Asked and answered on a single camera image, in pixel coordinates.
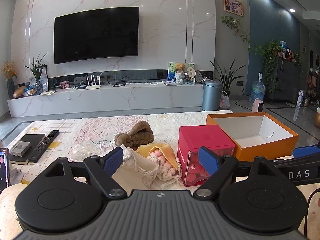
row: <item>white marble tv cabinet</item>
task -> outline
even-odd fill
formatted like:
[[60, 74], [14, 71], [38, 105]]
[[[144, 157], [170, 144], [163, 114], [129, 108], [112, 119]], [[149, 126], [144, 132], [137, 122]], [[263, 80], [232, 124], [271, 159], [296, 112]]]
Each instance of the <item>white marble tv cabinet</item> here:
[[58, 90], [49, 96], [8, 100], [12, 117], [201, 106], [202, 85], [102, 85], [95, 90]]

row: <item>red tin box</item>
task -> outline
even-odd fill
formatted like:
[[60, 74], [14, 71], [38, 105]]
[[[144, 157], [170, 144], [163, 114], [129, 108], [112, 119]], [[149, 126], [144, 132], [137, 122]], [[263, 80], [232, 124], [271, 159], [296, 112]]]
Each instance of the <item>red tin box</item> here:
[[205, 146], [215, 154], [232, 155], [233, 141], [218, 125], [181, 126], [178, 158], [182, 168], [182, 182], [186, 187], [203, 184], [210, 175], [199, 163], [199, 148]]

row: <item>television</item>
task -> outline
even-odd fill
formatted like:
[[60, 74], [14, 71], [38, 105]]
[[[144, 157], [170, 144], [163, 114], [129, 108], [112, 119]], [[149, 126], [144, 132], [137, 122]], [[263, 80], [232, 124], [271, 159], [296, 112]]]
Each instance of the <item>television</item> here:
[[54, 20], [54, 63], [138, 56], [139, 7], [104, 8]]

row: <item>gold pot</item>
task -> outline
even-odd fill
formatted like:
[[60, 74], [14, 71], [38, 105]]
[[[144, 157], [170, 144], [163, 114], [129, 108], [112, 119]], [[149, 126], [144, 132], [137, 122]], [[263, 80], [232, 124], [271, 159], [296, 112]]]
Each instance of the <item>gold pot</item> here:
[[320, 114], [319, 113], [315, 114], [315, 126], [320, 128]]

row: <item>gray trash can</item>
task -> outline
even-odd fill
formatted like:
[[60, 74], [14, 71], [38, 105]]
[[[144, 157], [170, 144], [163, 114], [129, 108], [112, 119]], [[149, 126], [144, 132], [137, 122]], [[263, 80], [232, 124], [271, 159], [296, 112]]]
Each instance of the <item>gray trash can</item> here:
[[220, 107], [222, 83], [219, 80], [206, 80], [203, 88], [202, 109], [204, 111], [218, 110]]

